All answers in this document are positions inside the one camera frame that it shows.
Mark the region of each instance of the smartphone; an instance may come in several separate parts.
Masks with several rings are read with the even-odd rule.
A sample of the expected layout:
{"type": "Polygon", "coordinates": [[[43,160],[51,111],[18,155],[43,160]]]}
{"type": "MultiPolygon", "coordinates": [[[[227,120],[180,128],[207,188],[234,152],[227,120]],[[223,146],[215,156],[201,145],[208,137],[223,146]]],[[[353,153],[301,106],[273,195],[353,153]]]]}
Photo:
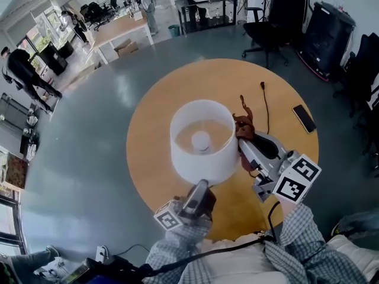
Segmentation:
{"type": "Polygon", "coordinates": [[[301,124],[306,129],[307,133],[310,134],[316,130],[315,123],[302,105],[297,105],[293,108],[293,111],[296,117],[300,120],[301,124]]]}

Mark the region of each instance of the round wooden table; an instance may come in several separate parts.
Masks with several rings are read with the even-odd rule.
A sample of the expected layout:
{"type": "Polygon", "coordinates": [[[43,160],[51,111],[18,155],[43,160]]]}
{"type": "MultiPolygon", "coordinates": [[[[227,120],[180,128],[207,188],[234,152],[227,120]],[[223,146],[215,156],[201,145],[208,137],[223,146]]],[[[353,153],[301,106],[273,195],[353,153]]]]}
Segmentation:
{"type": "MultiPolygon", "coordinates": [[[[300,95],[275,73],[258,65],[230,59],[213,59],[188,64],[158,81],[142,98],[130,122],[126,142],[129,172],[138,193],[155,212],[175,195],[186,195],[192,184],[175,171],[170,155],[170,122],[184,104],[198,99],[217,101],[231,113],[245,115],[239,99],[253,112],[256,130],[267,132],[287,150],[296,149],[313,161],[319,159],[317,132],[307,134],[292,108],[302,104],[300,95]]],[[[217,198],[209,239],[235,240],[241,235],[269,228],[268,212],[277,201],[271,196],[262,204],[252,191],[253,178],[239,167],[227,181],[213,186],[217,198]]],[[[282,221],[281,209],[272,216],[274,225],[282,221]]]]}

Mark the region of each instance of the plaid shirt sleeve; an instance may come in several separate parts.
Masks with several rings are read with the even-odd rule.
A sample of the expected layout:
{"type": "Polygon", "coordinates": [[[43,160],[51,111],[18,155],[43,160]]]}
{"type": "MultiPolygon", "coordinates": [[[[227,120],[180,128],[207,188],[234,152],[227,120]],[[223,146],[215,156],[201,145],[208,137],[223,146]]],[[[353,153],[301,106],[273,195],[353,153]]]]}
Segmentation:
{"type": "MultiPolygon", "coordinates": [[[[163,240],[152,247],[146,263],[153,269],[174,263],[197,253],[196,244],[203,241],[209,228],[183,225],[172,231],[167,231],[163,240]]],[[[161,273],[155,277],[145,278],[146,284],[177,284],[186,266],[179,267],[171,272],[161,273]]]]}
{"type": "Polygon", "coordinates": [[[301,204],[284,218],[280,245],[266,244],[266,255],[291,283],[366,283],[344,254],[327,245],[301,204]]]}

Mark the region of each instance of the checkered shirt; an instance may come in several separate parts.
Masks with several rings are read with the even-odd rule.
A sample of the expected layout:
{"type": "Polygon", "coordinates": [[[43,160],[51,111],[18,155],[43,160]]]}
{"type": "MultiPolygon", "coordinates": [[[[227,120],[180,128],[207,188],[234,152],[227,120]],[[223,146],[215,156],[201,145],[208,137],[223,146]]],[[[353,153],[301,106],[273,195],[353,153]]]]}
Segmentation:
{"type": "MultiPolygon", "coordinates": [[[[151,249],[146,263],[153,269],[198,253],[208,229],[182,226],[166,232],[151,249]]],[[[265,255],[292,284],[366,283],[364,275],[350,259],[327,245],[313,222],[310,208],[299,205],[283,221],[280,242],[265,242],[265,255]]],[[[210,273],[201,259],[155,277],[145,284],[210,284],[210,273]]]]}

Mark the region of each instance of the trash bin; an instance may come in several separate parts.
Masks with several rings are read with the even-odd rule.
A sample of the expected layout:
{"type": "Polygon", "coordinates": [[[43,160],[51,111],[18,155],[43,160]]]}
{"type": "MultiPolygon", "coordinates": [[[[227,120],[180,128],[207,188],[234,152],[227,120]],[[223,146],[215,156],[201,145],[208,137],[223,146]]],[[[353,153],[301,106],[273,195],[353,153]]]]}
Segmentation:
{"type": "Polygon", "coordinates": [[[170,31],[170,34],[171,34],[172,38],[180,36],[180,31],[179,31],[179,25],[178,24],[170,25],[168,27],[168,30],[170,31]]]}

